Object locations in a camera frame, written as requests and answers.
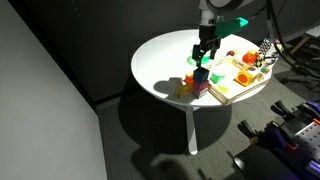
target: purple block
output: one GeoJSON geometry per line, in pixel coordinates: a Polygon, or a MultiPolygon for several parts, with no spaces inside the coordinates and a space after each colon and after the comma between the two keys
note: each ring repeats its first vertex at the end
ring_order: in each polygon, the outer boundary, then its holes
{"type": "Polygon", "coordinates": [[[208,82],[209,81],[205,81],[204,83],[200,84],[196,81],[193,81],[193,90],[203,91],[204,89],[206,89],[208,87],[208,82]]]}

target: table leg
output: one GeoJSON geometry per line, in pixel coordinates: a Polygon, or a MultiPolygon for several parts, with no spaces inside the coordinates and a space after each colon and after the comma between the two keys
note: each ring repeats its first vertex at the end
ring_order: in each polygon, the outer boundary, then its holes
{"type": "Polygon", "coordinates": [[[188,108],[186,110],[186,122],[187,122],[187,133],[188,133],[188,148],[192,155],[198,153],[196,130],[194,127],[193,109],[188,108]]]}

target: green block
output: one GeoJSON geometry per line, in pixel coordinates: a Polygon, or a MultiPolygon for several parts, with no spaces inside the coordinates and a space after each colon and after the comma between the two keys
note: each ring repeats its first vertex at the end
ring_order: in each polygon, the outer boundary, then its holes
{"type": "Polygon", "coordinates": [[[219,81],[221,81],[224,77],[225,77],[225,75],[218,76],[218,75],[212,73],[210,80],[211,80],[212,82],[214,82],[215,84],[217,84],[217,83],[218,83],[219,81]]]}

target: toy fruit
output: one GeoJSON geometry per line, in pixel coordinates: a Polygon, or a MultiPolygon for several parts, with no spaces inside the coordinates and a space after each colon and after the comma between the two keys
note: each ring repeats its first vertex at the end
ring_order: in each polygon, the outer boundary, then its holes
{"type": "Polygon", "coordinates": [[[242,57],[242,61],[246,64],[252,64],[257,59],[256,54],[247,53],[242,57]]]}
{"type": "Polygon", "coordinates": [[[234,51],[232,51],[232,50],[229,51],[229,52],[227,52],[227,56],[234,56],[234,54],[235,54],[235,53],[234,53],[234,51]]]}

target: table top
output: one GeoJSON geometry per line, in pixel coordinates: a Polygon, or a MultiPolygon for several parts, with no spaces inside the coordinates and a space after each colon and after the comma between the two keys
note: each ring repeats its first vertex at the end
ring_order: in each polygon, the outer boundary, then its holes
{"type": "MultiPolygon", "coordinates": [[[[192,72],[197,67],[188,63],[188,58],[192,55],[194,44],[199,44],[198,30],[181,30],[157,36],[144,43],[134,54],[131,61],[133,76],[137,82],[147,92],[167,103],[180,106],[192,107],[213,107],[221,106],[213,95],[209,92],[196,99],[192,93],[180,98],[176,96],[177,89],[183,83],[185,75],[192,72]]],[[[252,42],[236,35],[230,35],[221,40],[215,60],[210,60],[208,64],[221,60],[230,50],[237,49],[242,59],[242,55],[257,47],[252,42]]],[[[258,93],[264,86],[241,96],[234,102],[249,98],[258,93]]]]}

